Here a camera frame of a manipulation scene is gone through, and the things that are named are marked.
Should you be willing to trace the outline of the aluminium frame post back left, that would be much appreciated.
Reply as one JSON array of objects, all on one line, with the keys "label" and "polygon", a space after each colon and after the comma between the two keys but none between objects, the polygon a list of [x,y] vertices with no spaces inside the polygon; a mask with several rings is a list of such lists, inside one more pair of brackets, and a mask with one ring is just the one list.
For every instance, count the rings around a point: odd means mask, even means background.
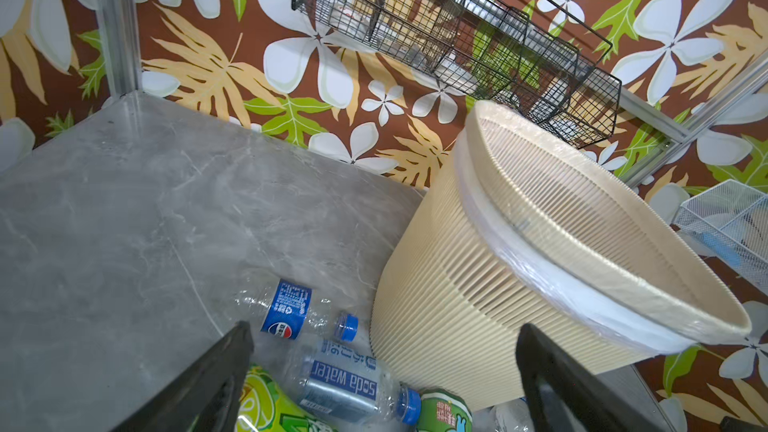
[{"label": "aluminium frame post back left", "polygon": [[97,3],[96,14],[110,95],[122,97],[141,88],[135,0],[97,0]]}]

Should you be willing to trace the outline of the soda water bottle blue cap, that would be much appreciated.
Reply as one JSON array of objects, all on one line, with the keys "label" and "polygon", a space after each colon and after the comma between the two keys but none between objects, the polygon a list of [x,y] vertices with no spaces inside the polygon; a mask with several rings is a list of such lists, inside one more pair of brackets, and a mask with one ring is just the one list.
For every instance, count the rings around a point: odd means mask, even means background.
[{"label": "soda water bottle blue cap", "polygon": [[308,336],[289,350],[280,386],[299,406],[350,424],[417,424],[418,391],[374,357],[339,342]]}]

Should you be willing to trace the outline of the clear bottle blue label right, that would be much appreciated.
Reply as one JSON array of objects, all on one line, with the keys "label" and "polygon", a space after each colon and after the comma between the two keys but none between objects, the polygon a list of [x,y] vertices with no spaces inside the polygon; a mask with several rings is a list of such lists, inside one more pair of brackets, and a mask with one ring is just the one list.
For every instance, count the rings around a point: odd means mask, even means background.
[{"label": "clear bottle blue label right", "polygon": [[474,413],[475,432],[533,432],[534,425],[525,399],[515,399]]}]

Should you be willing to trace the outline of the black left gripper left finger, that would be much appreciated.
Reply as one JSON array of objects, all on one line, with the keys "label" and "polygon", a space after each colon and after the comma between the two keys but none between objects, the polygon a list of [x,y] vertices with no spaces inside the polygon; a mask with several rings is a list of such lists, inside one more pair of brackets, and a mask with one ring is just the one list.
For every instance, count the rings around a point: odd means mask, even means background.
[{"label": "black left gripper left finger", "polygon": [[233,431],[254,350],[250,324],[239,321],[117,431]]}]

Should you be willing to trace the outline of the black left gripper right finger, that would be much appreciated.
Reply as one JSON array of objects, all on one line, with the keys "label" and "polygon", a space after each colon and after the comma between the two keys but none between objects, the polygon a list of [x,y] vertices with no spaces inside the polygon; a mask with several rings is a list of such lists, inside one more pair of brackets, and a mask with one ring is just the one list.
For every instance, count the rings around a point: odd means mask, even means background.
[{"label": "black left gripper right finger", "polygon": [[536,431],[658,431],[536,326],[519,332],[516,364]]}]

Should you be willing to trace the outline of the cream slatted plastic bin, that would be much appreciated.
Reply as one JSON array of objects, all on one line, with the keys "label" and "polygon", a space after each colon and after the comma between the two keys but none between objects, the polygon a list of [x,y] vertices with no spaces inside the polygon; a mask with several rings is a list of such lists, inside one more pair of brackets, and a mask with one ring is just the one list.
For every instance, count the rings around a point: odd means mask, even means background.
[{"label": "cream slatted plastic bin", "polygon": [[705,262],[613,174],[477,102],[383,269],[370,343],[473,410],[523,395],[525,325],[601,374],[752,329]]}]

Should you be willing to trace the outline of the blue item in right basket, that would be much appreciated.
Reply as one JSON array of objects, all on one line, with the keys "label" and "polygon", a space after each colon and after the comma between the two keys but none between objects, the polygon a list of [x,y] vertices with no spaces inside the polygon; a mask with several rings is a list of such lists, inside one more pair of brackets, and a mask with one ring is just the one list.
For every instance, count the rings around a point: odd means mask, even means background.
[{"label": "blue item in right basket", "polygon": [[739,253],[717,236],[711,233],[701,233],[699,241],[734,270],[741,266],[742,259]]}]

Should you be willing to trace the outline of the clear Pepsi bottle blue label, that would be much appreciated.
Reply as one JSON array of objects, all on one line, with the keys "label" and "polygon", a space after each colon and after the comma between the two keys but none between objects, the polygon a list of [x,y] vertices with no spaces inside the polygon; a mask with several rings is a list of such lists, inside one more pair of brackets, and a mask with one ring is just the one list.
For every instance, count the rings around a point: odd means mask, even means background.
[{"label": "clear Pepsi bottle blue label", "polygon": [[327,294],[265,269],[247,269],[230,302],[257,332],[296,340],[308,333],[352,343],[363,322]]}]

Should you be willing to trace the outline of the aluminium frame post back right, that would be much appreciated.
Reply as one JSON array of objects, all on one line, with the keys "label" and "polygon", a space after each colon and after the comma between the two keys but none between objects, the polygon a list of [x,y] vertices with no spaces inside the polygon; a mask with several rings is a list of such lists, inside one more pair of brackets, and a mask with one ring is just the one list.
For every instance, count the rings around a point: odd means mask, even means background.
[{"label": "aluminium frame post back right", "polygon": [[621,106],[635,118],[662,133],[665,139],[644,158],[639,159],[628,172],[622,173],[620,180],[630,188],[639,186],[646,176],[655,174],[671,157],[699,139],[710,127],[766,83],[767,52],[764,52],[709,100],[692,119],[683,124],[675,122],[642,101],[636,94],[622,88]]}]

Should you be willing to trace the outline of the aluminium frame post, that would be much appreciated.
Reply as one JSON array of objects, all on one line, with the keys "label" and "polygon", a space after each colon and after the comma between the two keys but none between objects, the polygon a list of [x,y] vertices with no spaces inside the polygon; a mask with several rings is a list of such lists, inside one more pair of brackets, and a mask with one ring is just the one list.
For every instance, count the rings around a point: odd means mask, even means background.
[{"label": "aluminium frame post", "polygon": [[665,139],[644,158],[639,159],[628,172],[622,173],[620,180],[630,188],[639,186],[646,176],[655,174],[671,157],[699,139],[710,127],[766,83],[767,52],[764,52],[709,100],[692,119],[683,124],[675,122],[642,101],[636,94],[622,88],[621,106],[635,118],[662,133]]},{"label": "aluminium frame post", "polygon": [[122,97],[141,88],[135,0],[97,0],[97,3],[96,14],[110,95]]}]

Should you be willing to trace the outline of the lime green label tea bottle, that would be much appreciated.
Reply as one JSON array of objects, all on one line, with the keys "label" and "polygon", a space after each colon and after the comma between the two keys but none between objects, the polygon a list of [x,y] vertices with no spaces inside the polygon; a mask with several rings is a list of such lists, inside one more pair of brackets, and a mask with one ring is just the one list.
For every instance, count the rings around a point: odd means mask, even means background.
[{"label": "lime green label tea bottle", "polygon": [[331,432],[335,428],[301,409],[264,368],[252,364],[241,391],[235,431]]}]

